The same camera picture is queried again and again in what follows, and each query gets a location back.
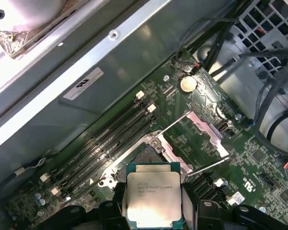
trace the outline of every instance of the metal edge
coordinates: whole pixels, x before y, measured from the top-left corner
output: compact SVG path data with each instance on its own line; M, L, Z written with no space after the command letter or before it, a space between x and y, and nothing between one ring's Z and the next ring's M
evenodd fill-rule
M105 4L106 2L108 2L109 0L102 0L102 2L100 4ZM79 2L77 2L75 5L73 5L70 9L68 9L65 13L63 13L61 16L59 16L58 18L56 18L55 20L53 20L52 22L49 23L49 25L47 25L41 32L39 32L35 37L31 38L29 41L27 41L23 47L21 49L19 49L18 51L16 51L14 54L11 55L11 58L16 58L17 56L19 56L22 52L28 52L30 50L32 50L34 48L33 47L28 47L29 45L33 44L34 42L36 42L37 40L39 40L44 34L48 33L50 30L52 30L53 28L55 28L55 26L59 25L60 23L63 25L63 23L65 23L67 21L64 20L64 18L69 17L75 10L79 9L81 6L85 5L86 3L88 3L89 0L81 0Z
M88 72L92 66L96 65L126 37L171 1L172 0L149 1L117 27L116 30L119 31L120 35L116 40L111 40L109 37L106 37L87 52L80 60L30 101L22 110L0 127L0 145L77 81L79 77Z
M65 39L70 33L72 33L75 28L80 26L85 21L85 18L89 17L92 13L102 7L103 2L105 2L105 0L91 0L87 2L77 12L71 15L64 23L57 26L53 32L50 32L47 37L45 37L41 42L34 46L24 56L14 60L17 64L17 68L12 70L10 74L5 74L11 76L11 78L6 79L6 82L0 86L0 93L7 89L14 81L22 76L23 73L25 73L42 57L44 57L51 49L53 49L57 44ZM9 57L4 55L0 59L0 62L4 62L6 58Z
M172 146L167 142L167 140L165 140L164 136L159 135L157 138L159 139L159 141L161 142L161 146L165 150L162 153L165 159L167 159L168 162L180 162L180 167L181 167L181 170L183 171L182 172L183 175L192 173L192 169L189 168L189 166L183 161L183 159L180 157L177 157L174 154Z

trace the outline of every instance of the small chip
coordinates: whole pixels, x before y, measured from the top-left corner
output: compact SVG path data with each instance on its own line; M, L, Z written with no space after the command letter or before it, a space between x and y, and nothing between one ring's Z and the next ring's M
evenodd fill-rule
M286 203L288 201L288 190L282 192L279 197Z
M59 195L62 194L61 191L60 191L60 189L57 188L57 187L53 188L53 189L51 190L51 193L52 193L54 196L59 196Z
M255 159L255 161L260 162L264 159L265 155L260 150L257 150L255 153L253 153L252 157Z
M240 192L236 192L232 197L229 197L226 201L227 203L229 203L230 205L234 205L234 204L241 204L243 201L245 200L245 197L242 196L242 194Z
M215 180L213 183L215 184L216 187L219 188L224 184L224 181L221 178L219 178L219 179Z
M136 99L140 100L142 97L144 97L144 95L144 92L141 90L135 95L135 97Z
M147 108L147 111L150 112L150 113L152 113L155 109L157 109L157 107L156 107L154 104L152 104L151 106L149 106L149 107Z
M90 194L88 194L88 195L86 195L86 196L84 197L84 200L85 200L85 202L87 202L87 203L90 203L90 202L92 201L92 199L93 199L93 197L92 197Z
M48 173L45 173L43 174L41 177L40 177L40 180L42 182L45 182L46 180L48 180L50 178L50 175Z

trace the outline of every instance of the red wire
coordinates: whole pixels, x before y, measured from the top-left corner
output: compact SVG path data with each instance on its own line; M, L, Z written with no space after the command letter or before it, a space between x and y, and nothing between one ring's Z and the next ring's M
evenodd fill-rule
M288 162L285 164L284 169L286 169L288 167Z
M265 32L264 32L264 30L263 30L263 29L261 29L261 28L257 28L257 30L258 30L259 32L261 32L261 33L265 34Z

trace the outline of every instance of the screw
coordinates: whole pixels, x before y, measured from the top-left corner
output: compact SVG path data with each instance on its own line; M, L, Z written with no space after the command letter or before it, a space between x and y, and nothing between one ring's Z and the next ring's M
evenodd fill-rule
M192 164L188 164L188 167L193 170L193 165Z
M118 30L111 30L109 33L109 37L111 40L116 40L120 37L120 33L118 32Z
M204 205L205 205L206 207L211 207L211 206L212 206L211 202L209 202L209 201L205 201L205 202L204 202Z
M255 65L255 62L254 61L251 61L250 63L249 63L249 67L253 67Z
M242 212L248 212L249 211L247 207L240 207L239 209Z
M156 147L158 145L158 142L156 140L153 140L151 145L152 147Z
M242 115L241 115L241 114L236 114L236 115L235 115L235 119L236 119L237 121L240 121L240 120L242 119Z
M165 75L165 76L163 77L163 81L169 81L169 75Z

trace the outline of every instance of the black cable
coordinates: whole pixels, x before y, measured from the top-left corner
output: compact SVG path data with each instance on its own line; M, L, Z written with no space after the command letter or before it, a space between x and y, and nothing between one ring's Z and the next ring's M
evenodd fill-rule
M238 18L248 7L249 5L252 3L252 1L245 1L242 2L242 4L240 4L240 6L237 8L237 10L235 11L235 13L233 14L233 18ZM228 23L225 24L224 26L222 26L221 31L219 32L216 41L214 42L214 44L212 45L207 58L203 64L203 68L209 72L212 65L215 63L221 48L227 38L227 35L230 31L230 29L232 28L232 26L235 23Z
M259 115L260 104L263 99L263 94L266 88L268 88L269 84L271 83L270 78L268 78L264 84L264 86L259 90L257 99L256 99L256 106L255 106L255 116L254 116L254 123L256 123Z
M11 182L14 178L16 178L17 174L16 173L12 173L11 175L9 175L7 178L5 178L1 183L0 183L0 192L1 190L9 183Z
M265 97L262 106L260 107L259 110L259 114L258 114L258 119L257 122L255 123L255 128L254 128L254 132L255 132L255 136L257 137L257 139L263 144L265 145L267 148L276 151L278 153L280 153L281 155L284 155L286 157L288 157L288 152L279 149L278 147L272 145L266 138L265 136L260 132L260 126L264 120L265 114L268 111L273 99L275 98L277 92L279 91L279 89L283 86L283 84L288 80L288 75L282 75L280 76L280 78L278 78L275 83L272 85L269 93L267 94L267 96Z
M288 48L285 49L279 49L279 50L267 50L267 51L262 51L262 52L251 52L251 53L245 53L245 54L240 54L240 58L248 58L248 57L257 57L257 58L272 58L272 57L277 57L277 56L287 56L288 57ZM216 75L220 74L221 72L225 71L228 69L231 65L235 63L235 59L229 60L227 63L225 63L221 68L215 70L213 73L210 74L211 77L215 77Z
M233 26L233 23L230 23L228 25L224 25L221 28L221 32L218 34L218 36L216 37L216 41L214 42L214 44L212 45L207 58L203 64L203 68L209 72L211 67L213 66L213 64L215 63L217 56L219 55L221 48L226 40L226 37L231 29L231 27Z
M244 4L248 0L239 0L236 4L233 5L232 9L225 15L225 18L232 18L234 13L240 7L241 4ZM213 35L220 31L224 23L217 23L208 29L205 33L203 33L199 38L193 41L188 47L187 50L190 51L191 54L195 53L207 40L209 40Z
M186 31L186 33L182 36L181 41L179 42L178 48L176 49L175 52L175 61L178 61L179 59L179 53L182 49L182 47L185 45L185 42L187 40L187 38L189 37L189 35L192 33L192 31L202 22L206 22L206 21L212 21L212 23L217 23L217 22L238 22L239 20L237 19L228 19L228 18L201 18L199 20L197 20L195 23L193 23L193 25Z
M267 134L267 139L268 141L271 142L272 139L272 135L275 131L275 129L277 128L277 126L283 122L284 120L286 120L288 118L288 110L286 110L269 128L268 134Z
M231 67L236 62L235 59L231 59L228 62L226 62L221 68L217 69L213 73L210 74L211 77L215 77L216 75L220 74L221 72L225 71L227 68Z

